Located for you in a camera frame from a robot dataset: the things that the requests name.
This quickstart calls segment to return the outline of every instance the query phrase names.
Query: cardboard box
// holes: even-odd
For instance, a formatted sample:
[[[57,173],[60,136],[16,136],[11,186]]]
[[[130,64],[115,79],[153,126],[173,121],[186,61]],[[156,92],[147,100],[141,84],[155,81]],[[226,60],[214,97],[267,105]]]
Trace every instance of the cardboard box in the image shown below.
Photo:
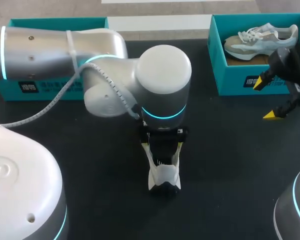
[[[108,28],[108,20],[106,17],[11,19],[8,27],[84,31]],[[61,77],[40,81],[0,80],[0,93],[5,101],[52,100],[69,79],[69,77]],[[83,100],[83,98],[83,81],[78,79],[63,95],[62,100]]]
[[[296,24],[299,28],[300,13],[221,14],[211,18],[208,50],[219,95],[288,94],[285,82],[275,78],[262,91],[253,90],[260,73],[269,68],[268,57],[260,55],[249,62],[225,56],[223,42],[238,32],[247,31],[270,23],[277,28]]]

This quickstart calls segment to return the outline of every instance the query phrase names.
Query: sneaker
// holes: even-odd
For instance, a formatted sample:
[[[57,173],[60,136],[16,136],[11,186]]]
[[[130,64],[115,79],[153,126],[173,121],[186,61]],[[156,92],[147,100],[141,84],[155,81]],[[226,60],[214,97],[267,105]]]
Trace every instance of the sneaker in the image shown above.
[[[271,55],[277,48],[293,48],[298,41],[298,27],[277,28],[267,23],[238,32],[225,40],[224,50],[236,59],[249,61],[254,56]]]
[[[153,158],[149,144],[142,143],[150,165],[148,189],[151,192],[173,195],[180,191],[179,155],[182,144],[182,142],[178,143],[177,150],[170,159],[159,160]]]

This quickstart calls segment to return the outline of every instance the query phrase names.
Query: screw hole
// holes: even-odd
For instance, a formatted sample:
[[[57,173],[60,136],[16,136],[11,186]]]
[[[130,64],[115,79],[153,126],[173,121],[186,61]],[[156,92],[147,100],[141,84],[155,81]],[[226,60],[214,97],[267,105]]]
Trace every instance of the screw hole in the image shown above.
[[[27,219],[27,221],[29,222],[29,223],[34,223],[35,222],[35,220],[36,220],[36,218],[35,218],[35,215],[33,214],[33,213],[29,213],[28,214],[28,216],[26,217],[26,219]]]

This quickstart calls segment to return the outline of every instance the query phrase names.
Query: black table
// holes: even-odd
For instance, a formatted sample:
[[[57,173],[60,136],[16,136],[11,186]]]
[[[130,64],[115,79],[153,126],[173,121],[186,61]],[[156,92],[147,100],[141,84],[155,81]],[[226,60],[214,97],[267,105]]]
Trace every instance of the black table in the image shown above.
[[[207,41],[131,41],[129,56],[170,44],[192,63],[176,198],[148,193],[149,163],[128,115],[98,118],[83,101],[62,101],[13,130],[48,148],[64,180],[69,240],[276,240],[273,210],[300,171],[300,109],[263,121],[287,95],[220,97]],[[3,102],[0,123],[24,119],[46,102]]]

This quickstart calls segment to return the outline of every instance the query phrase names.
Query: gray floor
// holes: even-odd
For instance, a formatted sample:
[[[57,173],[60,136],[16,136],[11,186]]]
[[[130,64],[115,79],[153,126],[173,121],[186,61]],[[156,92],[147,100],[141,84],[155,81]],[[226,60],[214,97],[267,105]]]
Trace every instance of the gray floor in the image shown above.
[[[262,13],[300,13],[300,0],[256,0]]]
[[[158,16],[300,12],[300,0],[112,3],[102,0],[0,0],[0,26],[11,18]],[[206,38],[208,29],[121,32],[126,40]]]

